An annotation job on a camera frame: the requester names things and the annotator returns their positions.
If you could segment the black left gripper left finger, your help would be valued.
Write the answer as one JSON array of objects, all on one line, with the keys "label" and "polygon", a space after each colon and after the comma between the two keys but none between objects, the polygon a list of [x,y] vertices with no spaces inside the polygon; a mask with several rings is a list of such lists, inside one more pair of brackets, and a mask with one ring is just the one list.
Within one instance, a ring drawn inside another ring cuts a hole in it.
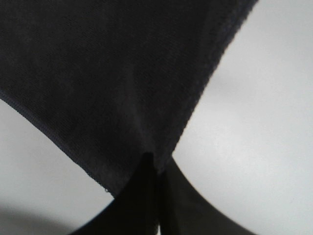
[{"label": "black left gripper left finger", "polygon": [[158,228],[157,173],[144,153],[127,185],[95,218],[73,235],[155,235]]}]

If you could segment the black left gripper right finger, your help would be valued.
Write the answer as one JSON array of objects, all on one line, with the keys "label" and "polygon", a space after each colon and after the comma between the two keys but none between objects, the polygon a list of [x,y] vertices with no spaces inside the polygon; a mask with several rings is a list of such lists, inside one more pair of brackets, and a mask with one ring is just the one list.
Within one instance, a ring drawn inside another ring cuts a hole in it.
[{"label": "black left gripper right finger", "polygon": [[251,234],[207,202],[189,183],[174,159],[160,176],[159,205],[162,235]]}]

